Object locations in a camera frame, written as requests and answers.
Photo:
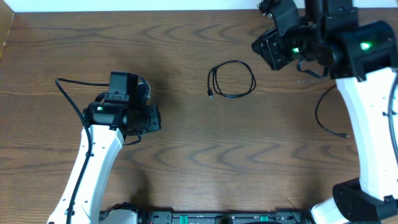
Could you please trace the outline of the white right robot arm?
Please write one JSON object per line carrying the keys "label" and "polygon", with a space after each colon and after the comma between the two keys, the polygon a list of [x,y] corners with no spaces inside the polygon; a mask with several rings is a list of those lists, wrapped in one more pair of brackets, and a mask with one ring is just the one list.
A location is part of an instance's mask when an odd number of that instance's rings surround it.
{"label": "white right robot arm", "polygon": [[360,176],[333,187],[312,207],[314,223],[376,223],[397,215],[397,49],[383,21],[322,31],[318,26],[271,29],[252,43],[273,70],[317,61],[334,79],[348,109]]}

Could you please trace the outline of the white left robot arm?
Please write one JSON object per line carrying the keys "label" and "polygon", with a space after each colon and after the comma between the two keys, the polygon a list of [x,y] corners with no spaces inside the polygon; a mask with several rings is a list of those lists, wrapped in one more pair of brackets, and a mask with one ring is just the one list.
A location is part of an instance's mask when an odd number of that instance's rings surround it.
{"label": "white left robot arm", "polygon": [[136,223],[137,213],[121,210],[100,218],[112,166],[127,136],[160,129],[156,105],[92,102],[84,110],[80,148],[63,195],[48,223]]}

